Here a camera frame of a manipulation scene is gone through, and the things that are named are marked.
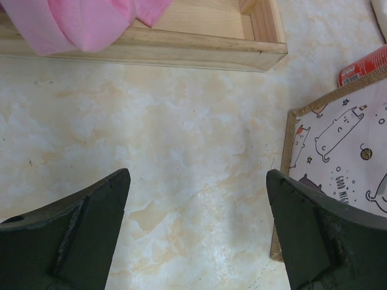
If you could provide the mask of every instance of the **wooden tray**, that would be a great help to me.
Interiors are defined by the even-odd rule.
[[[266,71],[287,52],[277,0],[174,0],[152,29],[136,21],[101,52],[50,57]],[[0,55],[37,56],[5,13]]]

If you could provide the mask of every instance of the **pink towel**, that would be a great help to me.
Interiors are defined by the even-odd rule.
[[[35,52],[45,56],[76,49],[100,51],[136,17],[153,26],[172,1],[0,0],[0,6]]]

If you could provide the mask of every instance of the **marble floor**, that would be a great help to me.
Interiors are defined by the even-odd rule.
[[[0,221],[127,167],[107,290],[289,289],[265,174],[286,114],[383,43],[367,0],[279,0],[265,74],[0,58]]]

